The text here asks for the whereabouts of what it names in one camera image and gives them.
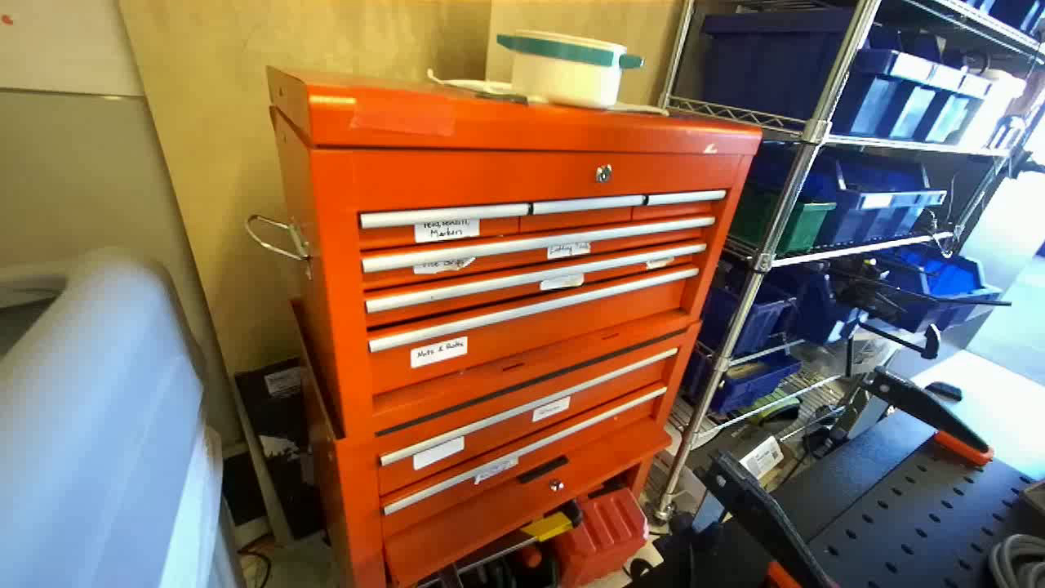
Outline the white pot with green rim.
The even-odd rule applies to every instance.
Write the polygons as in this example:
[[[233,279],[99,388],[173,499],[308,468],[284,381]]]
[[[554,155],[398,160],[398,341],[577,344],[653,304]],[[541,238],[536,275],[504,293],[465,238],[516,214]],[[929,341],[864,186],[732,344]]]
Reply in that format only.
[[[561,106],[610,109],[627,69],[643,58],[621,43],[570,37],[550,29],[499,32],[496,46],[509,51],[509,84]]]

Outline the orange upper tool chest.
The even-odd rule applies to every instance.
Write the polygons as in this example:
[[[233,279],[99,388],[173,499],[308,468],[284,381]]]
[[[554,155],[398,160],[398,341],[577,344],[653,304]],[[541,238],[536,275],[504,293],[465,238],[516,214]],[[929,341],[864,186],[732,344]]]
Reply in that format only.
[[[361,442],[665,385],[758,133],[276,69],[324,393]]]

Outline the orange lower tool cabinet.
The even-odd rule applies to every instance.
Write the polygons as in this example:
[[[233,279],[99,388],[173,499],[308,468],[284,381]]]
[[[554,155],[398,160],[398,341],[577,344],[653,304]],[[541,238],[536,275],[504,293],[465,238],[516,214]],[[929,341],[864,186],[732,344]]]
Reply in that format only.
[[[637,489],[671,443],[695,327],[575,315],[394,356],[386,388],[305,336],[308,429],[349,588],[416,588],[527,523]]]

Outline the red plastic tool case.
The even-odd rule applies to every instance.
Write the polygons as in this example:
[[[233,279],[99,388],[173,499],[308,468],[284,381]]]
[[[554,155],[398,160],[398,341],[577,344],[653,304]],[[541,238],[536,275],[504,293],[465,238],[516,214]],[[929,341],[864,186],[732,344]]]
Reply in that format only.
[[[647,544],[647,515],[631,489],[583,504],[583,523],[554,539],[564,588],[616,572]]]

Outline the green storage bin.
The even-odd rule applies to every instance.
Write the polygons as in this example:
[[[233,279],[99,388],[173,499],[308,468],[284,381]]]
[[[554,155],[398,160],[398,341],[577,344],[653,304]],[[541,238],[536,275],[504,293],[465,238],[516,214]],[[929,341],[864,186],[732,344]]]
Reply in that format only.
[[[741,238],[746,244],[761,244],[773,221],[776,203],[780,196],[767,189],[746,193],[732,221],[732,234]],[[831,214],[832,214],[832,203],[826,199],[799,199],[789,220],[784,221],[776,252],[780,254],[809,252]]]

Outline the black box on floor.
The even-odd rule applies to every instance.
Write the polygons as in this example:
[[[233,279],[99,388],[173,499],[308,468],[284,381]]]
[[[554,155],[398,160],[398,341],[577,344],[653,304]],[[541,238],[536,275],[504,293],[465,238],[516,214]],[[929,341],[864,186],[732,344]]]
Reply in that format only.
[[[305,411],[305,365],[288,358],[254,374],[239,374],[235,388],[246,402],[250,426],[291,537],[305,539],[320,533],[324,505]]]

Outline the dark blue storage tote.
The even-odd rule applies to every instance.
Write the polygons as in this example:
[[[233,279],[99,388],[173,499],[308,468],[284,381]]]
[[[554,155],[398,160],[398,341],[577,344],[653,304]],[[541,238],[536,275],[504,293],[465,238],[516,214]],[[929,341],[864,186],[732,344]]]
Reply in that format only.
[[[702,98],[809,118],[850,20],[850,9],[709,18],[702,23],[709,37]]]

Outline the blue bins middle shelf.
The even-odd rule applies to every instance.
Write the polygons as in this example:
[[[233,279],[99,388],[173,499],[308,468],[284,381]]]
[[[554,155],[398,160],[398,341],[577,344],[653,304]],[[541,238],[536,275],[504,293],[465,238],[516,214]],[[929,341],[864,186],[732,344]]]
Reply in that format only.
[[[832,205],[817,234],[819,250],[904,238],[947,199],[919,160],[872,155],[819,158],[803,196]]]

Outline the blue bins shelf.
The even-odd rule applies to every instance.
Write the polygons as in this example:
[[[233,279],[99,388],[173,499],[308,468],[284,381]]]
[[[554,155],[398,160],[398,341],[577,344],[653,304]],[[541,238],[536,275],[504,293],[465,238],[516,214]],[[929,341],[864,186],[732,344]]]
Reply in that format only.
[[[956,144],[994,83],[970,69],[902,48],[864,48],[854,58],[832,132],[920,144]]]
[[[817,234],[819,250],[904,238],[947,199],[919,160],[872,155],[819,158],[803,196],[832,205]]]
[[[966,323],[976,306],[1005,306],[1005,297],[984,282],[973,257],[939,250],[898,250],[880,257],[880,292],[889,297],[886,319],[904,331]]]

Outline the blue bins top shelf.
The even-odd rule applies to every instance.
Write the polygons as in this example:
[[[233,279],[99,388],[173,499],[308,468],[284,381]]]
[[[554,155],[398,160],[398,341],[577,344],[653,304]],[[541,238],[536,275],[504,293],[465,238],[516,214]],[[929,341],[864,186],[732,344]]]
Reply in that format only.
[[[970,69],[902,48],[864,48],[854,58],[832,132],[920,144],[956,144],[994,83]]]

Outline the blue bins lower shelf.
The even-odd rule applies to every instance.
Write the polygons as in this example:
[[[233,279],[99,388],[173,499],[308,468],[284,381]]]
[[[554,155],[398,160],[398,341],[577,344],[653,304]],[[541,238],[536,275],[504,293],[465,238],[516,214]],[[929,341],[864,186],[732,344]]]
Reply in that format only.
[[[939,250],[898,250],[880,257],[880,292],[889,297],[886,319],[904,331],[966,323],[976,306],[1005,306],[1005,297],[984,282],[973,257]]]

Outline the black perforated workbench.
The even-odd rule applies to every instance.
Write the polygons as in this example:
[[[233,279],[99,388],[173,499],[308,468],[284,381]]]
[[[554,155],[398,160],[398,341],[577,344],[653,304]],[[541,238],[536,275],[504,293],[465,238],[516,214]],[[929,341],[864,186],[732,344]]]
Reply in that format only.
[[[866,393],[931,438],[803,537],[756,475],[714,454],[700,480],[767,551],[767,588],[1045,588],[1041,483],[994,458],[939,399],[889,374]]]

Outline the white plastic container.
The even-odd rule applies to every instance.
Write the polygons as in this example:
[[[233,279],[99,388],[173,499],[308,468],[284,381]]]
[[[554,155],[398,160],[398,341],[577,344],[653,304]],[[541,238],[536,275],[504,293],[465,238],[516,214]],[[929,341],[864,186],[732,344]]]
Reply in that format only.
[[[221,438],[159,266],[0,271],[0,588],[239,588]]]

